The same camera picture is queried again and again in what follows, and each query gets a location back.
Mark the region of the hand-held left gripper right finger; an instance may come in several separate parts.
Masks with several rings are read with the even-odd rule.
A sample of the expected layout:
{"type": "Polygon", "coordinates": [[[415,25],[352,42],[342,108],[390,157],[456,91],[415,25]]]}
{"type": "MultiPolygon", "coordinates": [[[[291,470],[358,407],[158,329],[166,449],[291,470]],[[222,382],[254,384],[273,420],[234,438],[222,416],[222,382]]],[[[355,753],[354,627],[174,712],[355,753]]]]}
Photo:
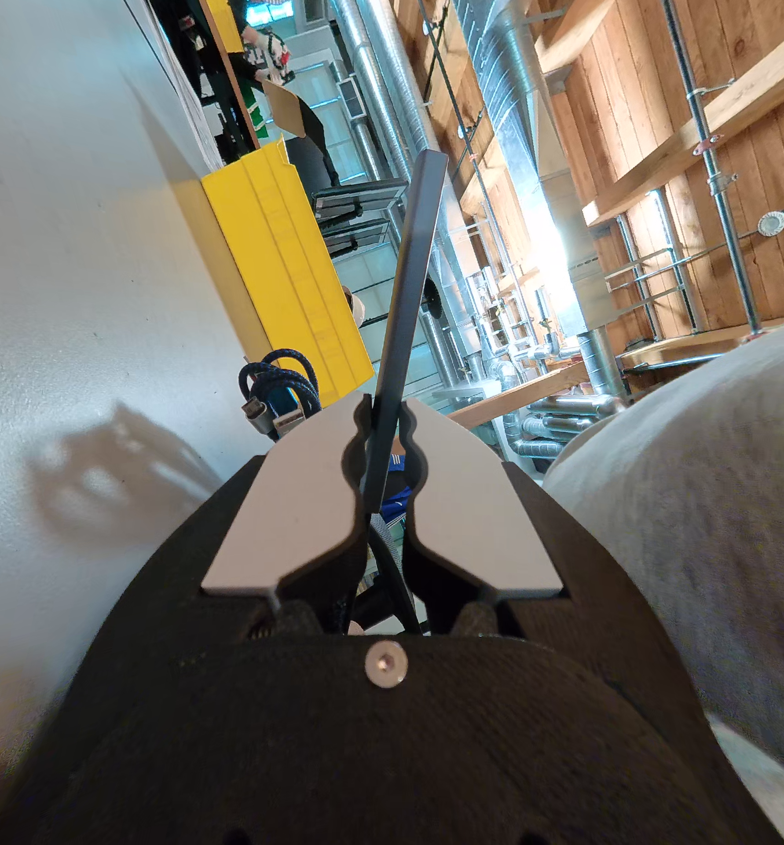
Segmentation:
{"type": "Polygon", "coordinates": [[[410,486],[402,568],[447,635],[468,603],[551,599],[564,589],[503,462],[471,432],[418,400],[401,405],[410,486]]]}

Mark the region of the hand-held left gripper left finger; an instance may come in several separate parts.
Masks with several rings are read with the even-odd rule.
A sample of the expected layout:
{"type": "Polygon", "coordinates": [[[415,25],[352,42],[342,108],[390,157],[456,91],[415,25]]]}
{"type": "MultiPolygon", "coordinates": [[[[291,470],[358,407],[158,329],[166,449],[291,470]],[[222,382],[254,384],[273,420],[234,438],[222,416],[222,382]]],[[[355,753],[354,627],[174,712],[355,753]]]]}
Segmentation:
{"type": "Polygon", "coordinates": [[[351,393],[265,455],[201,581],[206,597],[309,605],[328,633],[351,633],[368,558],[361,493],[372,397],[351,393]]]}

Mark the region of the grey slim port hub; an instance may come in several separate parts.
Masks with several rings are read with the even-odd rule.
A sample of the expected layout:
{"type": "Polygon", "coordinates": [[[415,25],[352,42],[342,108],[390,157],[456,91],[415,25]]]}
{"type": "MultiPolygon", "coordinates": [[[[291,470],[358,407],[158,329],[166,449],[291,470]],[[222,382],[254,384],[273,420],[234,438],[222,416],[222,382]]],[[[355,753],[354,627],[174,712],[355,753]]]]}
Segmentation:
{"type": "Polygon", "coordinates": [[[364,395],[361,422],[368,423],[365,472],[360,484],[366,520],[380,510],[401,409],[410,351],[432,257],[448,157],[439,151],[418,154],[407,194],[385,342],[373,396],[364,395]]]}

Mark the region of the grey desk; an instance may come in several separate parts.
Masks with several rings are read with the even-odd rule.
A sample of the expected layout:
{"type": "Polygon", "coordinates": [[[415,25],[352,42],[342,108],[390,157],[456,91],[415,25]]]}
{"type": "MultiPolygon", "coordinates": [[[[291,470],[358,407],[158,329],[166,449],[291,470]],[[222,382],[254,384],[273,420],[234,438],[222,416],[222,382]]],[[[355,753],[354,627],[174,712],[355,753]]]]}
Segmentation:
{"type": "Polygon", "coordinates": [[[145,2],[0,2],[0,808],[128,584],[268,449],[190,95],[145,2]]]}

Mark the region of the grey fabric sleeve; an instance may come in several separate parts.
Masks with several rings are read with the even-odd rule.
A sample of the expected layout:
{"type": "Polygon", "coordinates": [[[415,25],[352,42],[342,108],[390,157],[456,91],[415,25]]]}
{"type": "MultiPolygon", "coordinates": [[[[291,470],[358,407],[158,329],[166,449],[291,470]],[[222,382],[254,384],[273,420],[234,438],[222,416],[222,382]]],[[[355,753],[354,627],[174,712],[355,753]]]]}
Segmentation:
{"type": "Polygon", "coordinates": [[[640,588],[704,707],[784,765],[784,326],[580,435],[543,487],[640,588]]]}

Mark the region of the large yellow storage bin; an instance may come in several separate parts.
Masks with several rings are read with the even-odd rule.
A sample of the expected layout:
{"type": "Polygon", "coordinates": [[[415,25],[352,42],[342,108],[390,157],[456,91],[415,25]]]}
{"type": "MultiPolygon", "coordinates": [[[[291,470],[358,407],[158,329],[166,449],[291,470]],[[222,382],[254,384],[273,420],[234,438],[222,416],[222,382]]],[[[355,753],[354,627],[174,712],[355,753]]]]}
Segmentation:
{"type": "Polygon", "coordinates": [[[270,346],[312,364],[326,408],[374,367],[283,139],[201,184],[270,346]]]}

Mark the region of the large silver air duct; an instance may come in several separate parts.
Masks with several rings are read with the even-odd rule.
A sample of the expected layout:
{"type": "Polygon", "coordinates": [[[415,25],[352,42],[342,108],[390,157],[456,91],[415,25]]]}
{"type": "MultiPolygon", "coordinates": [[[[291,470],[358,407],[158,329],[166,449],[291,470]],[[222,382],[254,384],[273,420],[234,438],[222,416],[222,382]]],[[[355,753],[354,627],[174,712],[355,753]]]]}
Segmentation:
{"type": "Polygon", "coordinates": [[[456,11],[492,130],[531,242],[531,259],[543,281],[549,320],[564,337],[586,330],[569,280],[562,238],[544,190],[539,129],[553,130],[540,83],[535,81],[534,42],[522,2],[456,2],[456,11]]]}

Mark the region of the narrow silver spiral duct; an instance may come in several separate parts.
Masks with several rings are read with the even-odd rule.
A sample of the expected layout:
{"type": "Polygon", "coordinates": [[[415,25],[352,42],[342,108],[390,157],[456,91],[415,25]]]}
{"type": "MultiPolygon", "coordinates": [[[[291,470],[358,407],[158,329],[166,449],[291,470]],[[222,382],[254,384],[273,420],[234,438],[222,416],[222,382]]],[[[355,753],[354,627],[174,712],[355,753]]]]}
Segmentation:
{"type": "Polygon", "coordinates": [[[393,173],[410,179],[418,154],[439,146],[391,2],[331,4],[393,173]]]}

